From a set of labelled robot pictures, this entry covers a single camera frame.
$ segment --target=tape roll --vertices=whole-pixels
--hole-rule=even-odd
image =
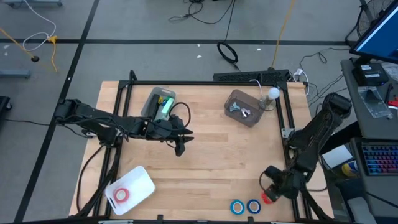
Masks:
[[[123,203],[127,201],[129,197],[130,197],[129,190],[125,188],[117,189],[113,194],[113,198],[117,203]]]
[[[268,205],[274,203],[274,202],[266,195],[265,192],[262,192],[262,193],[261,193],[261,198],[262,198],[262,200],[264,201],[264,203],[266,203],[266,204],[268,204]]]
[[[234,215],[242,215],[243,212],[244,212],[244,204],[243,204],[243,202],[241,202],[240,200],[234,200],[234,201],[231,203],[230,209],[231,209],[231,212],[232,212]]]
[[[248,201],[248,204],[246,205],[246,207],[248,208],[248,211],[251,214],[258,214],[261,211],[261,205],[260,202],[257,201],[256,199],[252,199],[250,201]]]

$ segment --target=white label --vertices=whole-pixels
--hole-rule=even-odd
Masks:
[[[370,75],[365,75],[366,78],[374,78],[374,77],[380,77],[379,74],[370,74]]]
[[[361,65],[361,68],[363,71],[372,69],[369,65]]]

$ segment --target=computer monitor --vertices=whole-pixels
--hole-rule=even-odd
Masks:
[[[398,64],[398,0],[373,22],[350,53],[362,56],[364,61],[373,58]]]

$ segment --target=blue tape roll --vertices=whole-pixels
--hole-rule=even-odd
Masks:
[[[237,203],[240,204],[240,206],[241,206],[241,209],[240,209],[240,210],[235,210],[235,209],[234,209],[234,207],[235,207],[235,205],[236,205]],[[230,209],[231,209],[231,212],[232,212],[234,215],[242,215],[243,212],[244,212],[244,204],[243,204],[243,202],[241,202],[240,200],[234,200],[234,201],[231,203]]]
[[[252,203],[257,204],[257,210],[251,210],[250,205],[251,205]],[[252,200],[248,201],[247,208],[248,208],[248,211],[249,211],[251,214],[258,214],[258,213],[261,211],[260,202],[257,201],[256,199],[252,199]]]

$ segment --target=white cable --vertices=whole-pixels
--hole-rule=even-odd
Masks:
[[[259,84],[260,87],[260,93],[261,93],[261,97],[262,97],[262,88],[261,88],[261,84],[259,82],[259,80],[250,80],[250,82],[256,81]]]
[[[51,22],[51,23],[54,25],[54,31],[51,33],[51,35],[49,35],[49,34],[46,33],[46,32],[38,32],[38,33],[33,34],[32,36],[30,36],[30,37],[28,37],[28,38],[26,38],[26,39],[24,40],[24,42],[22,43],[22,47],[23,47],[26,51],[33,51],[33,50],[36,50],[36,49],[38,49],[39,47],[41,47],[41,46],[47,41],[48,38],[50,38],[50,37],[52,37],[52,36],[54,35],[55,30],[57,29],[57,25],[55,25],[55,23],[52,22],[51,20],[44,18],[44,17],[41,16],[39,13],[37,13],[36,11],[34,11],[33,8],[29,5],[29,3],[28,3],[26,0],[24,0],[24,1],[25,1],[25,3],[27,4],[27,6],[29,7],[29,9],[30,9],[34,14],[36,14],[36,15],[39,16],[40,18],[44,19],[45,21]],[[33,48],[33,49],[26,49],[25,43],[26,43],[29,39],[31,39],[32,37],[34,37],[34,36],[36,36],[36,35],[40,35],[40,34],[46,35],[47,38],[46,38],[45,40],[43,40],[43,42],[42,42],[41,44],[39,44],[38,46],[36,46],[35,48]]]
[[[298,75],[298,78],[300,78],[301,75],[305,76],[306,82],[309,83],[310,81],[308,80],[308,76],[307,74],[301,69],[298,68],[297,71],[293,74],[293,80],[294,82],[298,82],[298,80],[295,79],[295,76]],[[310,88],[307,86],[307,91],[305,93],[305,95],[307,96],[310,93]]]

